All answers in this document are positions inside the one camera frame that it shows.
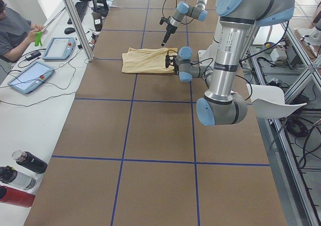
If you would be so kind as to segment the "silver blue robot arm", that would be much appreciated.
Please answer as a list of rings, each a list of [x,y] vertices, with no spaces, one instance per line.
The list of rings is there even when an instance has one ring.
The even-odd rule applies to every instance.
[[[246,34],[253,25],[259,27],[289,21],[295,0],[217,0],[216,12],[222,26],[216,55],[209,57],[210,65],[194,66],[192,50],[182,47],[176,56],[180,81],[203,78],[208,90],[197,100],[199,121],[206,126],[230,125],[242,121],[247,103],[232,85]]]
[[[162,16],[159,24],[162,25],[163,23],[166,23],[167,27],[166,34],[161,43],[161,46],[164,46],[170,38],[170,35],[176,32],[179,24],[182,22],[184,17],[190,17],[198,21],[204,21],[207,17],[207,1],[208,0],[197,0],[195,6],[188,5],[186,2],[181,1],[176,6],[176,9],[172,16],[169,16],[168,18]]]

